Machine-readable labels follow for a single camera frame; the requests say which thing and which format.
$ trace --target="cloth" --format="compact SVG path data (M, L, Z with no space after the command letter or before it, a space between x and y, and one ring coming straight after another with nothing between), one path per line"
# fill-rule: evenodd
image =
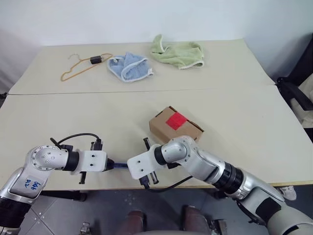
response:
M162 45L161 34L157 35L151 47L153 58L162 63L177 66L180 70L187 68L200 68L204 65L203 49L195 42L184 42L168 44L166 48Z
M125 56L115 56L108 60L108 68L123 82L135 82L151 74L148 59L126 52Z
M299 86L299 89L313 102L313 73ZM304 111L295 99L291 99L290 103L302 127L313 128L313 111Z

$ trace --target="black chair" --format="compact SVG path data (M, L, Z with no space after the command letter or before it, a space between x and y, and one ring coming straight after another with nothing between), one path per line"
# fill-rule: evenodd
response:
M290 100L295 98L303 110L313 111L313 103L303 94L298 86L313 73L313 35L300 60L288 77L279 77L276 86L284 100L291 106ZM313 142L313 128L304 128Z

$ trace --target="green towel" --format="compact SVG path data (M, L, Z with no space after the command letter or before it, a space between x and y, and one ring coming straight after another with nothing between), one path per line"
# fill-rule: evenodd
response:
M177 66L180 70L200 68L204 65L202 47L195 42L168 44L164 49L161 34L157 35L151 47L151 55L162 63Z

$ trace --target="blue towel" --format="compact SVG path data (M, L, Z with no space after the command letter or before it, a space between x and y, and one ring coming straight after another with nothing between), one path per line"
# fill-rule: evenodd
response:
M108 60L108 68L123 82L135 82L153 74L148 59L126 52Z

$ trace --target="black band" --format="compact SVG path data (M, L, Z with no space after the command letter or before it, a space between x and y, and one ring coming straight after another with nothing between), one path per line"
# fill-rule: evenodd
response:
M167 162L165 161L161 150L162 146L155 148L155 158L157 163L159 163L160 165L165 165Z
M266 223L269 219L278 211L281 210L281 206L273 199L268 197L265 199L256 209L255 213L260 216Z
M68 152L67 164L65 165L65 171L74 171L77 168L79 162L78 152Z
M0 198L0 227L19 228L31 205Z
M244 174L241 170L225 162L225 169L220 179L213 184L219 190L228 194L236 192L244 180Z

